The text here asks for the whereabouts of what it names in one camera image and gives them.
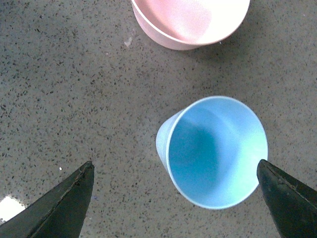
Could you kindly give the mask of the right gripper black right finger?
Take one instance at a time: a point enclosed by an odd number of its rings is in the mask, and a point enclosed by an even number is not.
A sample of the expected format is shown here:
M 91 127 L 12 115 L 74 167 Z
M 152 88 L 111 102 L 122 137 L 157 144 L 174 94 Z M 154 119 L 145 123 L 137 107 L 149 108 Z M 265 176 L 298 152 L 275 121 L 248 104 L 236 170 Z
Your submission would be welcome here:
M 260 160 L 257 178 L 279 235 L 315 238 L 317 191 L 266 160 Z

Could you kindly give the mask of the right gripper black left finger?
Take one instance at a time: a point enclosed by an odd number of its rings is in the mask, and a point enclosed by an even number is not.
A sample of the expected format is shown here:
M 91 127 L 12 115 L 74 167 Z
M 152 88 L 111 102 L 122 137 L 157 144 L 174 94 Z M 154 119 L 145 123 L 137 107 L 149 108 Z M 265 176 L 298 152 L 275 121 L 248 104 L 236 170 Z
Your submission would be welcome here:
M 69 177 L 0 227 L 2 238 L 77 238 L 91 201 L 94 166 Z

